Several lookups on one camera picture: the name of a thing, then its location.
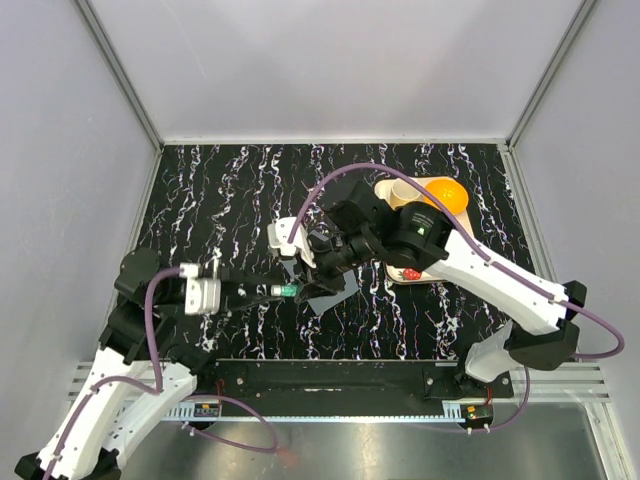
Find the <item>grey paper envelope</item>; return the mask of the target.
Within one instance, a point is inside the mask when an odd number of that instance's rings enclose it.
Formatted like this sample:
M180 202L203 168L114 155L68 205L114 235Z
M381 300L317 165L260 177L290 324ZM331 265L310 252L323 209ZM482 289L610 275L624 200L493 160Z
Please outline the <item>grey paper envelope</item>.
M294 301L308 304L315 315L322 315L359 291L353 271L329 277L312 269L299 257L279 259L279 263L296 286Z

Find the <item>white green glue stick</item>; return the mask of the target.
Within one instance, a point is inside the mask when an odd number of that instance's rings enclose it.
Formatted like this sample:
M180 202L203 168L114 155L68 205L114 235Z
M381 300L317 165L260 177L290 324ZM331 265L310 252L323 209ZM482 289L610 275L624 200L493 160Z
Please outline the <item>white green glue stick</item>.
M298 293L296 284L272 285L270 295L273 297L295 298Z

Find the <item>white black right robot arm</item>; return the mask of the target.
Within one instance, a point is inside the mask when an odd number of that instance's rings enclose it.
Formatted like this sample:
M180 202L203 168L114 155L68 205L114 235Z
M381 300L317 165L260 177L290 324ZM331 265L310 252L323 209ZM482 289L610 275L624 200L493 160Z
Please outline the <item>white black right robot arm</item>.
M364 182L327 209L338 229L335 241L312 243L296 217L274 223L270 245L300 261L303 299L340 293L344 274L377 260L451 282L509 316L488 338L460 357L454 384L476 396L517 366L552 371L571 359L580 330L575 310L586 288L544 280L478 243L427 187L411 177L387 180L386 193Z

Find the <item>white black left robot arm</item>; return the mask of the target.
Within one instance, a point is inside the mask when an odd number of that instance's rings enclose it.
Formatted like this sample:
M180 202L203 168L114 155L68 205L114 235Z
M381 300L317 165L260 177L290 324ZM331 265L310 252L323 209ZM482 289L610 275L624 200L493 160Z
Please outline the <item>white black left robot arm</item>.
M232 313L293 298L297 287L264 276L199 265L169 267L157 252L138 248L121 261L114 283L118 304L99 339L91 370L51 440L22 456L21 479L117 479L130 455L177 406L191 435L216 420L223 404L257 412L228 389L229 374L213 359L176 343L181 314Z

